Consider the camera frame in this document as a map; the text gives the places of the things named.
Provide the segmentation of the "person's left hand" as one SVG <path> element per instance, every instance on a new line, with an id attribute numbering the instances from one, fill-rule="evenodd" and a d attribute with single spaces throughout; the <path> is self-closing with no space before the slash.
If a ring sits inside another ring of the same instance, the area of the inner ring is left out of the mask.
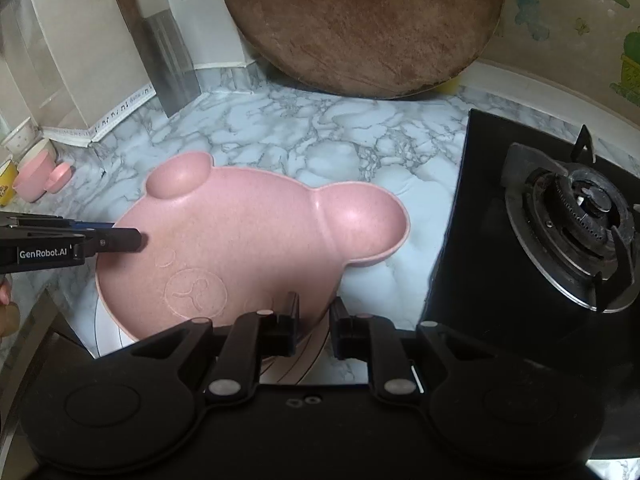
<path id="1" fill-rule="evenodd" d="M 20 308 L 12 301 L 12 285 L 2 275 L 0 287 L 0 337 L 9 337 L 19 328 L 21 323 Z"/>

